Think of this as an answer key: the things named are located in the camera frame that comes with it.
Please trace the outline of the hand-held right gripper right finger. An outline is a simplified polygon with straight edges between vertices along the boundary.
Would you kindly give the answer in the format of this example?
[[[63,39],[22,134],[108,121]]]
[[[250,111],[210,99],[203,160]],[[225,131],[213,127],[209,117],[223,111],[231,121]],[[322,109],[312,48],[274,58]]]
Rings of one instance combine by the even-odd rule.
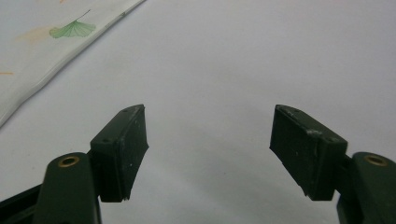
[[[305,196],[312,201],[332,199],[335,170],[346,155],[347,140],[302,110],[276,105],[269,148]]]

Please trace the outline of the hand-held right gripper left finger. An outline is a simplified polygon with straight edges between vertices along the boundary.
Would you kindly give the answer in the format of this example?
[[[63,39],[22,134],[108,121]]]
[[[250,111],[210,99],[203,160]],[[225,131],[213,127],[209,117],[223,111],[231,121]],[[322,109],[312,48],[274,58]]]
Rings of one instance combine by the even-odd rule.
[[[89,155],[97,171],[102,202],[120,203],[130,199],[138,169],[148,148],[143,105],[122,109],[91,140]]]

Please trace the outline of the white leaf-print pillowcase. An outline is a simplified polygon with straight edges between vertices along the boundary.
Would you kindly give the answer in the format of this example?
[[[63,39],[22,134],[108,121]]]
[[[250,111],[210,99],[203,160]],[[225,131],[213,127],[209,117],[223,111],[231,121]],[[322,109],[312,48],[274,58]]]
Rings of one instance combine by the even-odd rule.
[[[0,127],[146,0],[0,0]]]

